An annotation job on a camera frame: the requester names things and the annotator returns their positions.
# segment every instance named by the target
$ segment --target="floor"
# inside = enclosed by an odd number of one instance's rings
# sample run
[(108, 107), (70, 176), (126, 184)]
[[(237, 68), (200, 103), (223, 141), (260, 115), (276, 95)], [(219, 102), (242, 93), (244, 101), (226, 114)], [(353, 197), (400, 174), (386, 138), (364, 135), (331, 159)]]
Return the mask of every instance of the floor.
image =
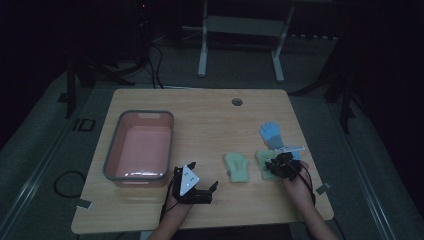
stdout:
[[(154, 40), (157, 48), (151, 49), (150, 57), (155, 69), (160, 63), (159, 76), (166, 88), (296, 91), (317, 79), (337, 42), (289, 37), (281, 57), (286, 81), (277, 83), (269, 51), (272, 46), (223, 46), (216, 39), (228, 36), (219, 35), (210, 44), (206, 76), (199, 78), (200, 33), (190, 29), (185, 36), (180, 45), (166, 35)], [(131, 64), (120, 63), (122, 67)], [(147, 67), (125, 78), (136, 83), (135, 87), (151, 88), (150, 73)], [(75, 199), (61, 197), (53, 188), (58, 177), (67, 171), (87, 173), (108, 104), (119, 87), (122, 86), (108, 80), (99, 80), (93, 89), (79, 87), (77, 109), (70, 119), (64, 119), (66, 106), (57, 102), (66, 90), (66, 74), (46, 90), (0, 153), (0, 189), (8, 193), (1, 194), (1, 239), (140, 239), (138, 232), (75, 235), (70, 229)], [(321, 178), (332, 186), (328, 195), (335, 220), (328, 224), (340, 238), (422, 239), (423, 219), (371, 122), (352, 103), (355, 118), (349, 120), (350, 134), (345, 134), (338, 123), (340, 103), (328, 104), (324, 100), (327, 87), (290, 100)], [(78, 118), (95, 119), (94, 130), (75, 130)], [(39, 169), (44, 170), (31, 175)], [(78, 194), (83, 181), (78, 176), (68, 176), (60, 187), (70, 195)], [(20, 194), (29, 198), (18, 201)], [(291, 224), (290, 229), (293, 239), (308, 239), (303, 224)]]

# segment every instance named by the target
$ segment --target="blue glove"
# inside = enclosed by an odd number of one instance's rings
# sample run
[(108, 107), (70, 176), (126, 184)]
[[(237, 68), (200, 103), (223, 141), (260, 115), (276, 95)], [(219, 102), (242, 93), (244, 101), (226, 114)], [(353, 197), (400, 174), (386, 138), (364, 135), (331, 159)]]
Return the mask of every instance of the blue glove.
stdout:
[(259, 129), (262, 139), (265, 141), (268, 148), (275, 150), (284, 146), (283, 139), (280, 135), (280, 127), (274, 122), (267, 122)]

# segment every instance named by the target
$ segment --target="white metal leg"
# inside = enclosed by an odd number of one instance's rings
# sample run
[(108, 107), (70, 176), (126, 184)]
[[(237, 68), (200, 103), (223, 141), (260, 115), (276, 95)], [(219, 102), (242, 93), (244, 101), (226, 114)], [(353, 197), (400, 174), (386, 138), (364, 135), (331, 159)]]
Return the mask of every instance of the white metal leg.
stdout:
[(206, 63), (208, 61), (208, 1), (203, 1), (203, 28), (202, 28), (202, 49), (200, 50), (199, 70), (197, 75), (204, 77), (206, 75)]
[(280, 41), (278, 43), (278, 46), (275, 50), (271, 51), (272, 63), (274, 64), (275, 78), (277, 82), (284, 81), (283, 69), (281, 68), (281, 62), (280, 62), (280, 55), (281, 55), (281, 50), (283, 49), (284, 41), (286, 40), (286, 37), (287, 37), (287, 31), (289, 29), (290, 22), (293, 17), (293, 13), (294, 13), (294, 7), (291, 7), (287, 15), (286, 22), (283, 25), (283, 28), (281, 30)]

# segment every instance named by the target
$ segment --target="wooden table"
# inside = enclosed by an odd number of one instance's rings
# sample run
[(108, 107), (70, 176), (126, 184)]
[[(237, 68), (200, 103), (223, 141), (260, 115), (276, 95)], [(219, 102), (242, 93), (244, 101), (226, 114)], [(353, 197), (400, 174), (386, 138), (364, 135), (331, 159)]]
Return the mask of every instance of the wooden table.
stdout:
[[(241, 106), (232, 100), (239, 98)], [(153, 230), (159, 222), (166, 186), (117, 187), (102, 168), (119, 115), (125, 110), (168, 110), (174, 114), (174, 136), (169, 175), (174, 167), (196, 162), (197, 189), (219, 181), (210, 205), (195, 205), (182, 228), (225, 227), (302, 221), (288, 200), (281, 182), (265, 181), (255, 152), (266, 150), (258, 133), (267, 121), (281, 127), (284, 142), (303, 145), (301, 158), (310, 166), (315, 187), (321, 179), (300, 129), (290, 100), (283, 90), (120, 89), (114, 93), (94, 153), (81, 199), (90, 209), (76, 210), (72, 231), (78, 234)], [(231, 183), (224, 154), (240, 152), (249, 159), (249, 182)], [(324, 219), (333, 217), (327, 195), (317, 195)]]

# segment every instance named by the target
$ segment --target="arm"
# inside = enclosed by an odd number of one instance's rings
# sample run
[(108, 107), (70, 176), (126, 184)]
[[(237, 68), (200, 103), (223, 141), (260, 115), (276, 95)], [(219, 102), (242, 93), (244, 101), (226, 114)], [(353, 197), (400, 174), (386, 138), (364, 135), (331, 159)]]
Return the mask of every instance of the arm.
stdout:
[[(307, 163), (303, 161), (301, 163), (306, 169), (309, 167)], [(309, 182), (309, 177), (305, 169), (302, 168), (300, 174)], [(311, 234), (316, 239), (337, 239), (315, 208), (309, 189), (304, 182), (299, 177), (296, 177), (293, 181), (284, 179), (283, 183), (290, 199), (302, 215)]]
[(153, 231), (148, 240), (169, 240), (180, 228), (193, 205), (177, 204), (171, 209), (176, 203), (177, 200), (170, 195), (166, 206), (166, 209), (170, 210), (165, 213), (159, 226)]

